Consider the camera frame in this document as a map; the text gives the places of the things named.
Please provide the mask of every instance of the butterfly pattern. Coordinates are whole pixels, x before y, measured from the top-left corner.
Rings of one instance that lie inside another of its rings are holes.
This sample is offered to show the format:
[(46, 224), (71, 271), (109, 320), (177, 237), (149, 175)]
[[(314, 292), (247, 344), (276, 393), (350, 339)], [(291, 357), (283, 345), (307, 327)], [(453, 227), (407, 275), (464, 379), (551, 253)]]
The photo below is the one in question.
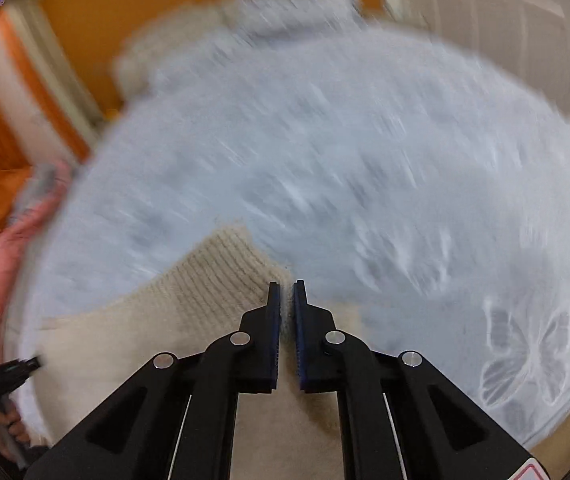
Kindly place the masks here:
[(558, 310), (546, 324), (528, 318), (521, 324), (513, 312), (486, 299), (487, 345), (495, 358), (481, 372), (479, 397), (486, 408), (510, 400), (527, 381), (553, 405), (561, 395), (567, 364), (560, 357), (570, 345), (570, 313)]

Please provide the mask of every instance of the triangular cutout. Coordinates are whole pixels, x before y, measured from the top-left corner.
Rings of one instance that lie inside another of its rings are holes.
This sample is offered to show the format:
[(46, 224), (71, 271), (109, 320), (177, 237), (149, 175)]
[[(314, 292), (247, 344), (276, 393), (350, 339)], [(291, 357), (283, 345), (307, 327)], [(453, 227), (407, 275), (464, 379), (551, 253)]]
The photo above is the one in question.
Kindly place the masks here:
[(127, 395), (88, 432), (88, 442), (115, 454), (122, 452), (146, 395), (142, 386)]
[(429, 387), (431, 402), (454, 451), (460, 451), (485, 439), (483, 429), (438, 387)]

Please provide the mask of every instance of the silver screw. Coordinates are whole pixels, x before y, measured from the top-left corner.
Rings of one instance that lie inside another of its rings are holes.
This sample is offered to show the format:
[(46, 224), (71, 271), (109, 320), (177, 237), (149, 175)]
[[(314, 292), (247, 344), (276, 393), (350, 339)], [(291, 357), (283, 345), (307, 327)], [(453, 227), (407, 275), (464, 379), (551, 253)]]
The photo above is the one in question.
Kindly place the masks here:
[(172, 354), (159, 354), (154, 357), (154, 365), (156, 368), (169, 368), (174, 364), (174, 356)]
[(412, 368), (423, 362), (422, 356), (418, 352), (409, 351), (403, 354), (403, 363)]
[(332, 330), (325, 334), (325, 341), (333, 345), (340, 345), (345, 341), (345, 334), (338, 330)]
[(232, 345), (243, 346), (249, 343), (251, 337), (247, 332), (235, 332), (229, 336), (229, 341)]

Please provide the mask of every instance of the person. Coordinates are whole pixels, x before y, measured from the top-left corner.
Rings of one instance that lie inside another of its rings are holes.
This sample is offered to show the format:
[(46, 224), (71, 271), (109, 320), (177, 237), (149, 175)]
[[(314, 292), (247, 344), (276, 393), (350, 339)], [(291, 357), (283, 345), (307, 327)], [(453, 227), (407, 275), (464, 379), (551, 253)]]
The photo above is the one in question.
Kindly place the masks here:
[[(27, 432), (25, 424), (21, 420), (21, 416), (16, 409), (16, 406), (11, 403), (11, 407), (7, 413), (0, 412), (0, 428), (8, 428), (8, 433), (12, 435), (18, 442), (30, 446), (30, 435)], [(46, 446), (34, 446), (30, 447), (30, 454), (33, 457), (40, 457), (45, 453), (48, 448)], [(12, 453), (6, 446), (3, 436), (0, 432), (0, 467), (12, 480), (22, 480), (25, 471), (21, 471), (16, 465), (16, 460), (12, 456)]]

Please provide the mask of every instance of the white sticker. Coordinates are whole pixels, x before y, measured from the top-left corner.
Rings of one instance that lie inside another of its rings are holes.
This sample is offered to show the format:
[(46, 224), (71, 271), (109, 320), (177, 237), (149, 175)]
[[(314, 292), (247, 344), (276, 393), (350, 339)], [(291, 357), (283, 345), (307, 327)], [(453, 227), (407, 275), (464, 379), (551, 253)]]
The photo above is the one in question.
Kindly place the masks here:
[(549, 476), (535, 458), (530, 458), (510, 476), (510, 480), (549, 480)]

